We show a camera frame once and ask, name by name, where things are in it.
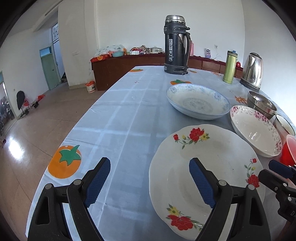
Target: red cup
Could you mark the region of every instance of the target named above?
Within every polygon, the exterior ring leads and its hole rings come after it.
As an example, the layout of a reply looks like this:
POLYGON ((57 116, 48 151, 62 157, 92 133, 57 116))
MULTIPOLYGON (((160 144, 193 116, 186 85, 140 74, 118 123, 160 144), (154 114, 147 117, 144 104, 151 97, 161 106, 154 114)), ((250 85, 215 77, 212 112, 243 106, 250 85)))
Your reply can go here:
POLYGON ((292 135, 286 136, 280 162, 285 165, 293 166, 296 164, 296 139, 292 135))

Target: white bucket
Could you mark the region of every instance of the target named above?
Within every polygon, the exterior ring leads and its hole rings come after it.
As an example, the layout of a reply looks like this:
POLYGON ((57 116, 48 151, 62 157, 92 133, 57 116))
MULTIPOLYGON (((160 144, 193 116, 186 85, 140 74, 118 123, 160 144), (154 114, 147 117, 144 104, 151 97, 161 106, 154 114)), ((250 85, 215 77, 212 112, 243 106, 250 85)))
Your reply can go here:
POLYGON ((94 84, 95 84, 94 81, 91 81, 91 82, 85 84, 86 89, 89 93, 96 91, 96 87, 94 86, 94 84))

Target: kettle base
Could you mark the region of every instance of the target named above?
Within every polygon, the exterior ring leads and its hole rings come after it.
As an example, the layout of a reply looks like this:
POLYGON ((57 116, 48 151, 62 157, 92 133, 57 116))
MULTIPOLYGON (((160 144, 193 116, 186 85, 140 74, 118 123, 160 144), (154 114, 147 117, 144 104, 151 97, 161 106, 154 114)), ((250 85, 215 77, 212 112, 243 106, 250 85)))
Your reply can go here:
POLYGON ((247 87, 248 89, 253 90, 253 91, 255 91, 255 92, 259 92, 259 90, 260 90, 260 87, 254 86, 254 85, 252 85, 252 84, 246 82, 246 81, 243 80, 243 79, 240 80, 240 83, 241 83, 244 87, 247 87))
POLYGON ((185 75, 188 74, 188 66, 176 66, 176 65, 170 65, 170 64, 164 64, 164 71, 169 74, 181 74, 185 75))

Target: light blue tablecloth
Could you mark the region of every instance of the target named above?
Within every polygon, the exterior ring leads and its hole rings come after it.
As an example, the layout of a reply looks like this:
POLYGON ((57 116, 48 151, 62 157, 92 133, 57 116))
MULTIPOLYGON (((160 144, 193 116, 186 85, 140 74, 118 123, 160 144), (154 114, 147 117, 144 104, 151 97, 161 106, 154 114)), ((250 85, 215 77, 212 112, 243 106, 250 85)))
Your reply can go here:
MULTIPOLYGON (((245 104, 248 89, 239 83, 222 81, 223 75, 191 69, 187 75, 167 74, 163 66, 139 66, 141 72, 129 72, 116 82, 85 113, 62 145, 80 145, 82 162, 78 171, 66 179, 54 178, 45 171, 30 208, 26 235, 32 215, 47 183, 68 185, 93 169, 102 157, 111 161, 111 171, 95 204, 89 208, 94 223, 105 241, 184 240, 156 214, 149 196, 148 170, 159 144, 185 126, 213 124, 234 131, 229 114, 216 120, 198 120, 174 109, 166 90, 171 81, 184 80, 210 87, 227 97, 232 106, 245 104)), ((278 113, 286 115, 278 108, 278 113)), ((264 168, 270 158, 259 156, 264 168)), ((264 208, 271 234, 275 237, 285 220, 277 214, 275 194, 266 189, 264 208)), ((65 215, 74 241, 80 240, 69 205, 65 215)))

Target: window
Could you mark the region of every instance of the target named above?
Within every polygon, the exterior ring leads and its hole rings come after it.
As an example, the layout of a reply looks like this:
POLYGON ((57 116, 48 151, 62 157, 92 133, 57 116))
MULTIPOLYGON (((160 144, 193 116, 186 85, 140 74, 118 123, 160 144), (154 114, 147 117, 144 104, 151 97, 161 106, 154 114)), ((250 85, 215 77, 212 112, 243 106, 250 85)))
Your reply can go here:
POLYGON ((52 52, 51 47, 45 48, 45 49, 41 49, 40 51, 40 57, 50 54, 52 52))
POLYGON ((52 39, 55 42, 59 40, 59 27, 58 24, 52 27, 52 39))

